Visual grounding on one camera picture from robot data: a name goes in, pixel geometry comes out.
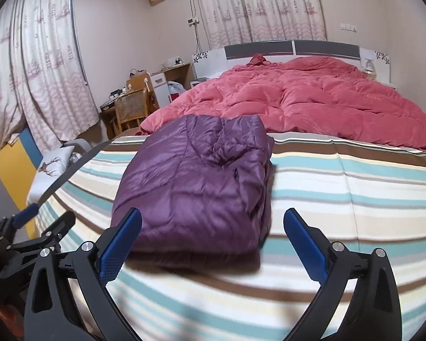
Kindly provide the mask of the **glass bottle on nightstand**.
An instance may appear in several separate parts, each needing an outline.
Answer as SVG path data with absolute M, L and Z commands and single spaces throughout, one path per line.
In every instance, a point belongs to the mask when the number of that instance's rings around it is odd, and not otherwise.
M 371 80 L 376 80 L 377 73 L 376 73 L 375 65 L 372 59 L 365 59 L 365 64 L 362 67 L 362 71 Z

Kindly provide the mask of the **yellow blue floor mat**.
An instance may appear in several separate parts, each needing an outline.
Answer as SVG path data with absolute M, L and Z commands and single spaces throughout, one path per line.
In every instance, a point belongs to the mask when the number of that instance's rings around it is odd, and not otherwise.
M 27 195 L 41 161 L 28 128 L 0 151 L 0 221 L 27 208 Z

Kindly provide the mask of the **wooden desk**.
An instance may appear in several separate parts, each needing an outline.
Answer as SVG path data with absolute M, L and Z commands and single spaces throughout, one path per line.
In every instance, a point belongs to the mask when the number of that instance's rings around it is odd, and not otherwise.
M 100 106 L 101 120 L 105 123 L 108 139 L 113 139 L 124 130 L 139 127 L 148 116 L 169 105 L 174 95 L 169 91 L 169 82 L 183 87 L 190 64 L 179 64 L 150 75 L 137 74 L 127 81 L 125 91 Z

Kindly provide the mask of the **white bedside cabinet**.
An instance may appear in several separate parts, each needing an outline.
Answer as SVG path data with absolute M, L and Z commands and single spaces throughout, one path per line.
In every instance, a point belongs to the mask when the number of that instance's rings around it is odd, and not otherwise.
M 151 83 L 154 89 L 154 94 L 158 102 L 158 106 L 163 108 L 169 105 L 169 91 L 166 77 L 163 72 L 155 73 L 151 75 Z

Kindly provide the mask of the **white grey headboard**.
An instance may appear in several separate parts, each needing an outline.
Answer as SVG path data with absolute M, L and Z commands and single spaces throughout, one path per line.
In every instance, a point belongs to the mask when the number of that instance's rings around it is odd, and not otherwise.
M 255 54 L 263 55 L 272 63 L 315 55 L 340 59 L 360 70 L 372 64 L 375 79 L 385 85 L 390 83 L 390 60 L 384 52 L 341 42 L 310 40 L 259 41 L 200 52 L 192 56 L 195 77 L 216 78 L 235 65 L 248 63 Z

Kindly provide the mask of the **striped bed sheet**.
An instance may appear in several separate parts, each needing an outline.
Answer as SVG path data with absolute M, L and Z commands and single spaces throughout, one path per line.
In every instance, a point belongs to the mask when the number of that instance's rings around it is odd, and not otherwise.
M 272 227 L 253 273 L 126 264 L 107 288 L 145 340 L 282 340 L 318 289 L 282 225 L 302 218 L 350 250 L 386 251 L 398 286 L 402 337 L 426 322 L 426 153 L 287 132 L 274 137 Z

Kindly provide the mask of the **left patterned curtain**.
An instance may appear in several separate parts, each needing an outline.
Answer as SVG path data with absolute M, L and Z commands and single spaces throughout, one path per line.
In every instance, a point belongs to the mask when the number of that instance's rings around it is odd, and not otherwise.
M 98 123 L 73 8 L 73 0 L 6 0 L 2 5 L 0 151 L 23 126 L 45 153 Z

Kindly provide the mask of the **white plastic bag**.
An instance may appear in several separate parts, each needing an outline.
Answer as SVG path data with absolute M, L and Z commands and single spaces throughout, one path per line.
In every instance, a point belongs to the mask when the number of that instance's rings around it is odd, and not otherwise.
M 174 102 L 180 95 L 185 92 L 183 84 L 176 81 L 168 81 L 168 91 L 170 102 Z

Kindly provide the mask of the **deer print pillow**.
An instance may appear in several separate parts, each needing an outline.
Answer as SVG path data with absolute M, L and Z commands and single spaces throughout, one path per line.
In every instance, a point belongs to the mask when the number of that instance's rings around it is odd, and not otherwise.
M 74 147 L 62 147 L 43 156 L 27 195 L 27 205 L 38 203 L 42 195 L 66 171 Z

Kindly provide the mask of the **wooden rattan chair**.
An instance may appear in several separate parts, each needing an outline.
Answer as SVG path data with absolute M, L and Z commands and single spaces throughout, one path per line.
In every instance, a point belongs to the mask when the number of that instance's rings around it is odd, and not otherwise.
M 132 91 L 119 96 L 114 104 L 115 117 L 112 121 L 115 135 L 130 128 L 139 128 L 148 117 L 148 90 Z

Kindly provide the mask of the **wall power socket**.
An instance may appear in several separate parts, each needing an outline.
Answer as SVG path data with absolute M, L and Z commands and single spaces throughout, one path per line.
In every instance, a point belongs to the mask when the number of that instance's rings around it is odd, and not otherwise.
M 357 32 L 357 27 L 351 24 L 341 23 L 340 29 L 348 32 Z

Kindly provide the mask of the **purple down jacket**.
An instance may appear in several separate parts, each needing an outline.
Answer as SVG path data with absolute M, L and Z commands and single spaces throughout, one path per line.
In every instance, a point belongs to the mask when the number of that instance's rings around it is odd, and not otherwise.
M 271 226 L 274 141 L 256 115 L 185 115 L 148 136 L 114 199 L 117 225 L 136 208 L 133 252 L 172 268 L 257 266 Z

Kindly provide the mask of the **patterned curtain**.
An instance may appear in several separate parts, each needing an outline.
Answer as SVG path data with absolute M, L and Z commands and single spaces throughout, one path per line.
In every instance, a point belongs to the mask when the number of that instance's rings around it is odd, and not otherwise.
M 2 5 L 0 151 L 23 126 L 45 153 L 98 123 L 73 8 L 73 0 L 6 0 Z
M 326 40 L 320 0 L 199 0 L 212 49 L 255 41 Z

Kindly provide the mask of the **pink red comforter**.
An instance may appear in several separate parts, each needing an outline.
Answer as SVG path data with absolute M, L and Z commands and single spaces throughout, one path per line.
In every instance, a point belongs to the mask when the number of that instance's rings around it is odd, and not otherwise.
M 256 54 L 152 113 L 141 130 L 151 134 L 184 115 L 258 115 L 267 132 L 306 132 L 426 152 L 426 113 L 418 105 L 328 56 L 271 63 Z

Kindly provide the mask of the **back patterned curtain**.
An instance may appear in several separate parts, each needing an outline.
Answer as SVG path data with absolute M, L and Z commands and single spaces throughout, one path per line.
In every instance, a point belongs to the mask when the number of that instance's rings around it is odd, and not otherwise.
M 320 0 L 199 0 L 212 49 L 255 41 L 326 40 Z

